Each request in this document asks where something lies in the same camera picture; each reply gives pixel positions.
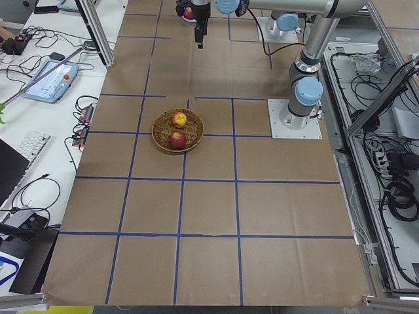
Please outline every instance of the blue tape grid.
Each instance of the blue tape grid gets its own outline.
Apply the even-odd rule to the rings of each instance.
[[[234,149],[234,179],[187,179],[185,178],[185,172],[187,167],[187,155],[184,153],[183,155],[183,169],[182,169],[182,178],[150,178],[150,177],[133,177],[132,176],[132,169],[134,166],[134,158],[136,154],[136,147],[138,137],[140,135],[150,135],[149,132],[140,132],[139,128],[141,125],[141,117],[143,114],[144,102],[146,99],[146,92],[147,92],[147,85],[149,81],[149,73],[150,67],[147,73],[147,80],[144,90],[144,96],[142,97],[141,103],[141,112],[139,116],[139,121],[137,125],[136,132],[113,132],[113,131],[92,131],[92,133],[123,133],[123,134],[134,134],[136,135],[136,140],[134,142],[134,149],[132,154],[132,160],[130,164],[130,171],[128,177],[100,177],[100,176],[76,176],[78,179],[116,179],[116,180],[127,180],[126,185],[126,192],[124,195],[124,202],[122,206],[122,213],[120,216],[120,224],[118,227],[118,232],[61,232],[61,234],[65,235],[73,235],[73,236],[81,236],[81,235],[89,235],[89,236],[116,236],[117,241],[115,245],[115,251],[113,256],[113,264],[111,268],[111,276],[109,279],[107,296],[105,303],[109,303],[109,297],[111,293],[111,287],[113,282],[113,274],[115,272],[115,263],[118,254],[118,245],[119,239],[121,236],[135,236],[135,237],[176,237],[176,256],[175,256],[175,278],[173,284],[173,305],[177,303],[177,284],[178,284],[178,277],[179,277],[179,258],[180,258],[180,246],[181,246],[181,238],[183,237],[220,237],[220,238],[236,238],[238,244],[238,279],[239,279],[239,295],[240,295],[240,305],[244,305],[244,294],[243,294],[243,275],[242,275],[242,250],[241,250],[241,239],[242,238],[260,238],[260,239],[353,239],[353,236],[339,236],[339,235],[242,235],[240,232],[240,204],[239,204],[239,197],[238,197],[238,184],[239,183],[263,183],[263,184],[340,184],[338,181],[261,181],[261,180],[240,180],[238,178],[237,172],[237,151],[236,151],[236,138],[237,137],[267,137],[270,138],[269,135],[237,135],[236,134],[236,125],[235,125],[235,112],[234,112],[234,101],[235,100],[243,100],[243,99],[234,99],[234,98],[225,98],[225,97],[196,97],[196,99],[229,99],[231,102],[231,110],[232,110],[232,134],[207,134],[206,136],[221,136],[221,137],[232,137],[233,140],[233,149]],[[244,99],[244,100],[265,100],[265,99]],[[190,106],[190,100],[187,101],[187,108]],[[124,217],[124,210],[126,207],[126,200],[128,198],[128,190],[130,186],[130,182],[132,180],[143,180],[143,181],[177,181],[181,182],[181,194],[179,199],[179,217],[177,223],[177,233],[176,234],[152,234],[152,233],[130,233],[130,232],[122,232],[122,222]],[[225,234],[225,235],[205,235],[205,234],[183,234],[181,232],[181,224],[182,224],[182,210],[183,210],[183,194],[184,194],[184,187],[186,182],[226,182],[226,183],[234,183],[235,189],[235,198],[236,198],[236,225],[237,225],[237,234]]]
[[[154,54],[156,41],[158,39],[171,39],[170,37],[158,37],[157,36],[157,29],[158,23],[160,21],[161,12],[162,12],[162,2],[160,0],[160,9],[157,15],[157,26],[154,36],[119,36],[122,38],[150,38],[153,39],[153,47],[151,50],[151,55]],[[156,16],[155,14],[127,14],[127,15],[136,15],[136,16]],[[230,29],[230,20],[238,19],[236,17],[228,15],[228,17],[214,17],[214,18],[221,18],[228,20],[228,38],[231,41],[237,42],[250,42],[250,43],[257,43],[257,41],[245,41],[245,40],[232,40],[231,39],[231,29]],[[241,20],[252,20],[251,18],[240,18]],[[270,57],[270,68],[272,69],[272,58]],[[147,78],[144,87],[143,94],[101,94],[101,96],[110,96],[110,97],[141,97],[141,110],[138,118],[137,123],[137,130],[136,132],[121,132],[121,131],[91,131],[91,133],[120,133],[120,134],[133,134],[136,136],[134,141],[134,148],[132,152],[132,159],[130,164],[130,171],[127,177],[92,177],[92,176],[76,176],[78,179],[113,179],[113,180],[127,180],[126,184],[126,191],[124,195],[124,201],[122,204],[122,211],[120,215],[120,222],[118,226],[118,232],[70,232],[70,231],[62,231],[60,234],[63,235],[72,235],[72,236],[116,236],[117,240],[115,243],[115,250],[113,255],[113,263],[111,267],[111,274],[109,277],[109,284],[105,299],[105,304],[109,303],[109,298],[111,294],[113,276],[115,272],[115,264],[118,255],[118,246],[119,240],[121,236],[130,236],[130,237],[176,237],[177,238],[177,245],[176,245],[176,258],[175,258],[175,279],[174,279],[174,287],[173,287],[173,305],[177,303],[177,283],[178,283],[178,275],[179,275],[179,255],[180,255],[180,245],[181,245],[181,238],[182,237],[220,237],[220,238],[236,238],[238,242],[238,277],[239,277],[239,294],[240,294],[240,305],[244,305],[244,295],[243,295],[243,279],[242,279],[242,252],[241,252],[241,239],[242,238],[261,238],[261,239],[353,239],[353,236],[340,236],[340,235],[250,235],[250,234],[241,234],[240,232],[240,204],[238,199],[238,184],[239,183],[264,183],[264,184],[340,184],[338,181],[260,181],[260,180],[239,180],[238,173],[237,173],[237,152],[236,152],[236,138],[237,137],[256,137],[256,138],[271,138],[270,135],[240,135],[236,134],[236,126],[235,126],[235,117],[234,117],[234,101],[235,100],[249,100],[249,101],[266,101],[266,99],[259,99],[259,98],[232,98],[232,97],[195,97],[195,99],[226,99],[231,101],[231,108],[232,108],[232,123],[233,123],[233,134],[205,134],[205,136],[209,137],[232,137],[233,140],[233,149],[234,149],[234,180],[211,180],[211,179],[186,179],[185,172],[187,167],[187,155],[184,153],[183,155],[183,170],[182,170],[182,178],[181,179],[171,179],[171,178],[146,178],[146,177],[133,177],[132,170],[134,167],[134,159],[136,155],[136,148],[138,137],[140,135],[150,135],[149,132],[140,132],[140,125],[141,125],[141,118],[143,116],[143,109],[145,99],[148,97],[166,97],[162,95],[147,95],[147,87],[149,83],[149,75],[151,71],[151,66],[149,65],[147,71]],[[190,101],[187,101],[187,108],[189,108]],[[178,217],[178,224],[177,224],[177,233],[176,234],[153,234],[153,233],[130,233],[130,232],[122,232],[122,223],[124,219],[124,212],[126,208],[126,201],[128,198],[128,191],[130,188],[130,182],[134,180],[145,180],[145,181],[179,181],[181,182],[181,194],[179,199],[179,217]],[[183,210],[183,192],[186,182],[226,182],[226,183],[234,183],[235,187],[235,198],[236,198],[236,224],[237,224],[237,234],[222,234],[222,235],[206,235],[206,234],[183,234],[181,232],[181,223],[182,223],[182,210]]]
[[[160,8],[159,8],[159,12],[158,12],[157,25],[156,25],[155,35],[154,35],[154,39],[153,39],[153,48],[151,50],[151,55],[153,55],[155,44],[156,44],[156,40],[157,40],[158,21],[160,20],[160,14],[161,14],[161,11],[162,11],[162,6],[163,6],[163,0],[160,0]],[[145,79],[145,86],[144,86],[144,93],[143,93],[143,95],[146,95],[147,94],[147,86],[149,84],[150,69],[151,69],[151,65],[149,65],[149,68],[147,70],[147,78]],[[139,137],[139,128],[140,128],[140,125],[141,125],[141,118],[143,116],[143,109],[144,109],[145,98],[146,98],[145,96],[142,96],[141,109],[140,109],[140,113],[139,113],[139,117],[138,117],[138,123],[137,123],[136,138],[135,138],[135,141],[134,141],[134,148],[132,150],[130,171],[129,171],[129,174],[128,174],[128,180],[126,182],[126,189],[125,189],[124,201],[122,203],[122,211],[121,211],[121,214],[120,214],[120,220],[119,220],[119,226],[118,226],[118,233],[121,233],[121,231],[122,231],[122,223],[124,221],[124,213],[125,213],[125,208],[126,208],[126,200],[128,199],[128,191],[130,189],[130,183],[131,183],[131,178],[130,177],[132,175],[132,169],[134,167],[134,160],[135,160],[135,157],[136,157],[137,143],[138,143],[138,137]],[[115,243],[115,250],[114,250],[114,253],[113,253],[113,261],[112,261],[112,267],[111,267],[111,274],[109,276],[109,283],[108,283],[108,287],[107,287],[105,304],[109,304],[109,298],[110,298],[110,295],[111,295],[113,275],[114,275],[114,272],[115,272],[115,264],[116,264],[117,256],[118,256],[119,240],[120,240],[120,234],[117,235],[117,240],[116,240],[116,243]]]

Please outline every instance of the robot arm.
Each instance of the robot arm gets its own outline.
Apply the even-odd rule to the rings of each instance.
[[[211,16],[211,0],[177,0],[176,13],[182,16],[187,7],[192,9],[192,15],[196,20],[195,42],[198,49],[203,49],[204,36],[207,35],[208,20]]]
[[[177,0],[177,4],[180,3],[192,5],[193,16],[197,21],[195,41],[202,48],[202,37],[206,35],[210,17],[210,0]],[[215,0],[219,12],[235,12],[237,16],[244,15],[247,9],[317,14],[306,45],[289,70],[293,93],[287,108],[281,112],[280,119],[293,130],[302,129],[306,125],[312,108],[321,98],[323,86],[315,75],[320,69],[321,56],[339,19],[351,16],[366,3],[367,0]],[[205,32],[200,32],[202,26],[205,27]]]

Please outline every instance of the woven basket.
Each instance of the woven basket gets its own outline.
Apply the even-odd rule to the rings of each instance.
[[[186,114],[187,123],[183,129],[178,129],[172,124],[172,116],[177,111],[181,111],[182,113]],[[186,145],[184,149],[173,149],[169,146],[169,136],[174,131],[180,131],[185,134]],[[201,117],[194,111],[184,108],[172,109],[164,111],[153,122],[151,135],[153,136],[154,142],[162,150],[172,154],[179,154],[181,152],[187,152],[191,150],[197,144],[199,144],[199,142],[201,142],[202,136],[204,136],[204,123]]]

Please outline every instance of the white desk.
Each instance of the white desk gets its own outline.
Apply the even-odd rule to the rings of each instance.
[[[96,10],[100,17],[103,29],[108,41],[116,42],[119,28],[125,12],[128,0],[99,0],[96,4]],[[54,14],[32,14],[27,21],[25,27],[41,26],[45,29],[53,29],[63,31],[72,35],[90,38],[87,29],[84,26],[80,14],[74,12],[63,12]],[[70,37],[69,40],[78,44],[77,38]],[[49,45],[51,41],[43,39],[41,44]],[[34,55],[45,56],[51,52],[58,52],[68,56],[76,48],[71,46],[64,40],[59,40],[50,48],[39,48],[35,46],[35,41],[29,42],[22,56],[15,56],[12,63],[20,64],[24,60]],[[71,61],[77,61],[79,56],[75,56]],[[77,123],[71,114],[75,110],[75,101],[81,95],[90,95],[99,97],[101,87],[106,75],[106,68],[101,63],[98,55],[87,56],[82,55],[80,62],[87,62],[94,65],[91,71],[79,71],[77,77],[73,81],[71,87],[64,94],[63,98],[55,104],[43,103],[26,98],[18,98],[12,102],[3,111],[2,119],[6,122],[0,125],[0,138],[6,141],[11,147],[17,148],[25,135],[30,131],[38,131],[47,133],[52,136],[41,156],[32,166],[31,171],[25,176],[22,185],[30,182],[45,173],[50,174],[50,178],[55,179],[61,186],[61,195],[58,201],[49,209],[51,213],[50,224],[61,223],[67,201],[70,195],[71,187],[75,178],[75,170],[69,162],[70,157],[64,147],[64,139],[71,136],[73,126]],[[0,69],[7,68],[10,64],[0,64]],[[23,75],[11,75],[12,77],[28,81],[29,78]],[[21,84],[6,79],[6,74],[0,72],[0,101],[8,99],[15,94]],[[81,107],[85,107],[93,102],[93,99],[81,99],[79,101]],[[71,147],[71,141],[68,141],[70,151],[74,157],[75,163],[78,165],[81,152],[77,148]],[[31,200],[30,205],[36,207],[44,207],[49,205],[56,197],[56,187],[45,182],[39,183],[33,188],[29,188],[25,194],[26,200]],[[5,204],[5,208],[9,209],[10,204]],[[23,260],[12,258],[19,264]],[[0,271],[0,277],[5,277],[12,269],[5,266]],[[9,292],[12,279],[0,286],[0,296],[13,295]]]

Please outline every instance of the keyboard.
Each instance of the keyboard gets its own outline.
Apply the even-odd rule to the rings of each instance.
[[[23,157],[29,160],[29,165],[32,165],[35,159],[40,155],[45,145],[50,140],[51,135],[31,131],[24,137],[18,149],[16,149]]]

